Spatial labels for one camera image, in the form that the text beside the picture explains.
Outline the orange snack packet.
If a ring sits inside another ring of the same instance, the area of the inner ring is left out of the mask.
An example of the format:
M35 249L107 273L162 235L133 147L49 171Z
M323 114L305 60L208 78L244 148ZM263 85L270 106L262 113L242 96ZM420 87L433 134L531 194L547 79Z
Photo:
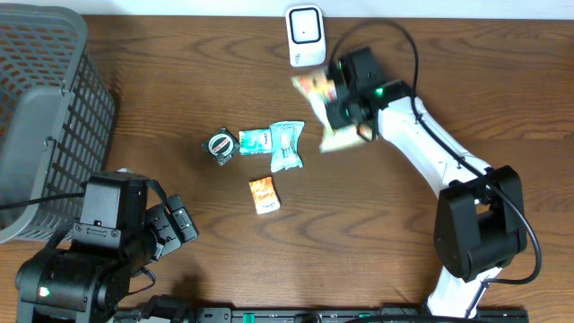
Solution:
M274 189L272 177L250 181L248 183L258 215L277 211L281 202Z

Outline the white yellow chip bag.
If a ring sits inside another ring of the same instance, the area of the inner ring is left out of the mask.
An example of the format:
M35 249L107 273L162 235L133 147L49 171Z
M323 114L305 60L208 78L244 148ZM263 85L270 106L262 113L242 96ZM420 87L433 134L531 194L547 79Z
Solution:
M337 99L335 82L326 77L326 68L310 71L308 74L295 75L291 78L292 85L309 102L318 121L324 127L324 133L319 151L330 153L366 144L355 125L334 129L327 118L326 105Z

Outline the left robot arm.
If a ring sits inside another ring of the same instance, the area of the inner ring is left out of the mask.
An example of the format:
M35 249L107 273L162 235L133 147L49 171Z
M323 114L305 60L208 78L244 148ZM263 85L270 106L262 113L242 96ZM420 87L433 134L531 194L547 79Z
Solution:
M24 262L15 286L19 322L108 322L132 278L199 235L180 196L154 179L99 172L86 183L77 220L60 225Z

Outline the teal white snack packet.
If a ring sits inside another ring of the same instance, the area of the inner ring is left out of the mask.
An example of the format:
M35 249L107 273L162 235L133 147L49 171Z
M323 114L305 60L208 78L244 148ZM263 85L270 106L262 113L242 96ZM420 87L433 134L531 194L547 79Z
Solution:
M281 121L269 127L272 138L271 172L303 167L298 142L304 126L303 121Z

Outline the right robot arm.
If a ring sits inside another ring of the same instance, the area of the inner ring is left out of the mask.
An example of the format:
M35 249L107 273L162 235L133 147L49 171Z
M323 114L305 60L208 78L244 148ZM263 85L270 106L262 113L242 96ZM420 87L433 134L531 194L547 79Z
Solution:
M487 284L526 249L518 174L509 166L494 169L466 150L405 81L383 74L370 48L330 61L326 78L335 86L326 105L329 126L355 126L364 141L391 143L438 199L434 247L442 269L428 312L476 318Z

